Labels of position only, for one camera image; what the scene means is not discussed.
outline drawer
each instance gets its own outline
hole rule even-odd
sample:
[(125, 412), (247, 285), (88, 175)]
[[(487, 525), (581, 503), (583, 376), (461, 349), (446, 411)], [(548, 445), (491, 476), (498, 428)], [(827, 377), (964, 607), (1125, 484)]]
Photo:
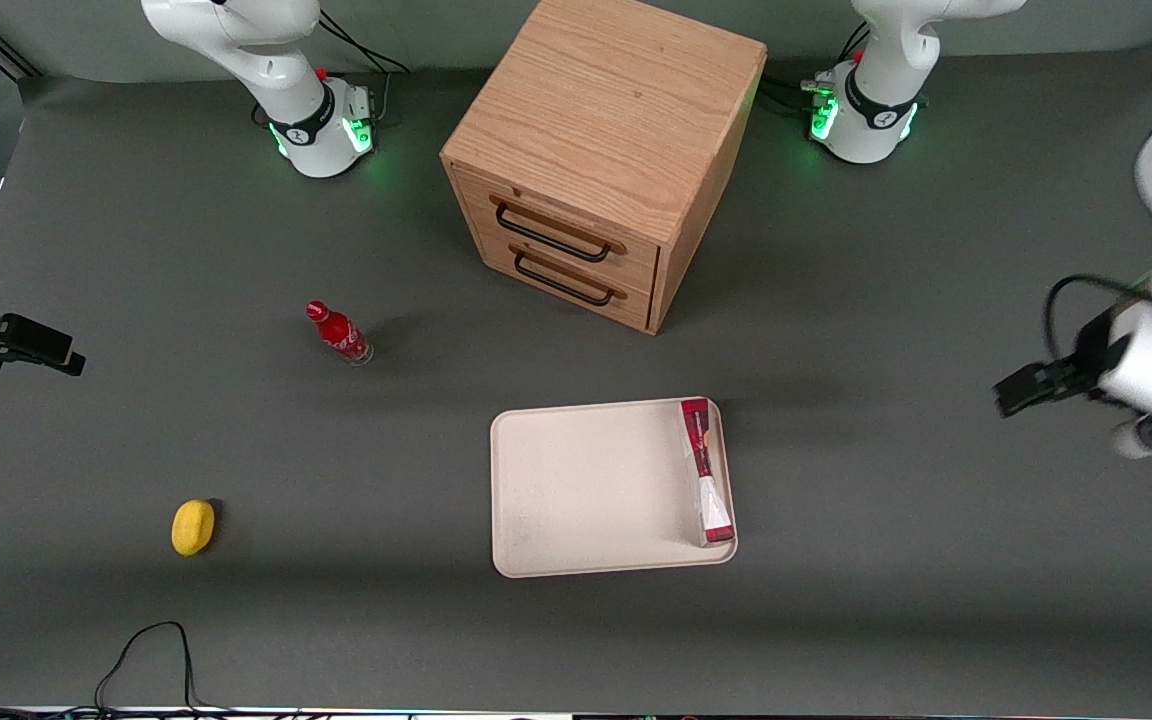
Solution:
[(631, 286), (617, 286), (593, 278), (584, 268), (532, 252), (521, 242), (492, 242), (483, 249), (483, 260), (550, 295), (568, 300), (605, 318), (644, 331), (652, 296)]
[(456, 168), (456, 182), (479, 250), (493, 241), (515, 243), (535, 258), (570, 265), (605, 283), (652, 295), (658, 256), (652, 243), (582, 227), (586, 222), (581, 218), (547, 209), (526, 191), (463, 168)]

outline white wall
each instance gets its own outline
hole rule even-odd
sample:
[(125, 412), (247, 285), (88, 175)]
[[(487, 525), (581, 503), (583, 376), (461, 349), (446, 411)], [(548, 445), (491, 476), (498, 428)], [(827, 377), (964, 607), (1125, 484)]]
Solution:
[[(412, 68), (492, 67), (535, 0), (321, 0), (362, 44)], [(766, 41), (773, 58), (838, 53), (858, 18), (846, 0), (650, 0)], [(946, 54), (1122, 50), (1152, 41), (1152, 0), (1029, 0), (1001, 18), (942, 23)], [(138, 0), (0, 0), (0, 32), (51, 74), (109, 82), (225, 77), (157, 37)], [(325, 32), (302, 45), (331, 69), (365, 67)]]

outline green led light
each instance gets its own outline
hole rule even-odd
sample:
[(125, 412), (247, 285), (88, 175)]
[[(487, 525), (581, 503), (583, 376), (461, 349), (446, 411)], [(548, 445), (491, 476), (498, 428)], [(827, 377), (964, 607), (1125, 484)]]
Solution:
[(357, 150), (358, 154), (362, 156), (364, 152), (371, 150), (371, 124), (366, 120), (341, 118), (340, 127), (344, 128), (346, 135), (349, 136), (349, 142), (353, 143), (353, 149)]
[(914, 123), (914, 115), (916, 113), (918, 113), (918, 103), (914, 103), (914, 105), (910, 106), (909, 118), (905, 118), (905, 129), (900, 131), (900, 138), (902, 141), (904, 141), (905, 137), (909, 137), (909, 127)]
[(283, 147), (283, 138), (279, 137), (276, 129), (273, 124), (270, 124), (270, 135), (274, 136), (274, 142), (278, 142), (278, 153), (287, 158), (287, 147)]
[(835, 118), (838, 118), (838, 100), (831, 97), (812, 115), (812, 135), (818, 141), (829, 137), (829, 131), (833, 128), (833, 119)]

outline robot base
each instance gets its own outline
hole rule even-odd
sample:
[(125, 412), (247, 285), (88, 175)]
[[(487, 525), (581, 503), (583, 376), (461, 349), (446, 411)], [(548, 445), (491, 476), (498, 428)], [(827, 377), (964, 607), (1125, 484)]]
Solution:
[(909, 137), (910, 123), (918, 113), (918, 104), (892, 127), (873, 129), (858, 109), (842, 97), (839, 88), (843, 88), (847, 76), (855, 69), (851, 60), (835, 65), (833, 69), (823, 70), (814, 76), (814, 88), (824, 97), (812, 114), (812, 127), (808, 137), (826, 146), (838, 159), (858, 165), (869, 165), (886, 159), (896, 149), (897, 143)]
[(371, 96), (366, 88), (348, 85), (341, 78), (327, 78), (324, 85), (335, 96), (335, 115), (311, 145), (283, 142), (273, 127), (278, 151), (303, 176), (328, 179), (353, 167), (372, 149)]

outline bottle cap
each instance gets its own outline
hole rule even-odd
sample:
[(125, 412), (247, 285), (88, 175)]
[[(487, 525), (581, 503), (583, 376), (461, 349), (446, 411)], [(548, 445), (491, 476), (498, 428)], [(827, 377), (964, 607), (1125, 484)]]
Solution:
[(323, 323), (323, 320), (328, 319), (328, 314), (332, 314), (332, 311), (319, 300), (312, 300), (310, 304), (305, 305), (305, 314), (311, 320), (314, 320), (314, 323)]

